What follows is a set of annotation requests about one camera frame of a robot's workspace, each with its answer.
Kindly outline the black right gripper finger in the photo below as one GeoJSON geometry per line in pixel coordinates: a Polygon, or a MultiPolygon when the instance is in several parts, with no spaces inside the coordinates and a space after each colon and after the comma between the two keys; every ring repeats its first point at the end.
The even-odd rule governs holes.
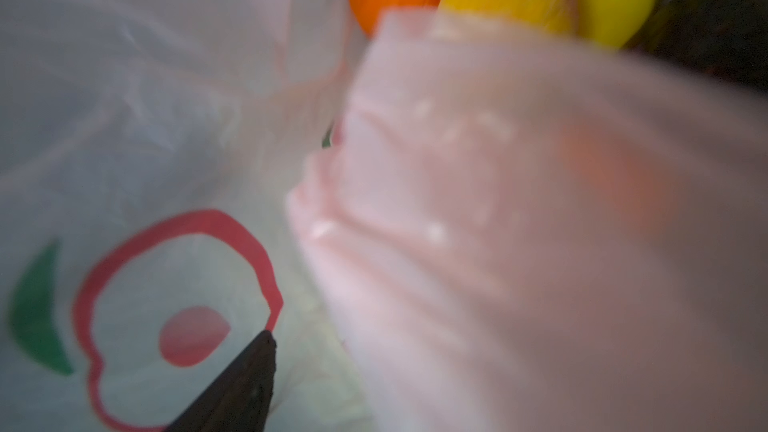
{"type": "Polygon", "coordinates": [[[259,333],[165,432],[262,432],[273,397],[277,343],[259,333]]]}

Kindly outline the pink plastic bag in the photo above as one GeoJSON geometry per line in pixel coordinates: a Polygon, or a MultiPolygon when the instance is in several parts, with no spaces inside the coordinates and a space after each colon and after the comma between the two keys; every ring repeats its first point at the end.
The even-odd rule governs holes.
{"type": "Polygon", "coordinates": [[[767,91],[348,0],[1,0],[1,427],[763,431],[767,91]]]}

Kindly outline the dark avocado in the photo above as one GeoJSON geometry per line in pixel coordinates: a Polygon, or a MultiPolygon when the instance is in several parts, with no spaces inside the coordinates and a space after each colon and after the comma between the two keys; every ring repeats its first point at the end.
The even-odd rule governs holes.
{"type": "Polygon", "coordinates": [[[765,93],[767,0],[670,0],[628,47],[765,93]]]}

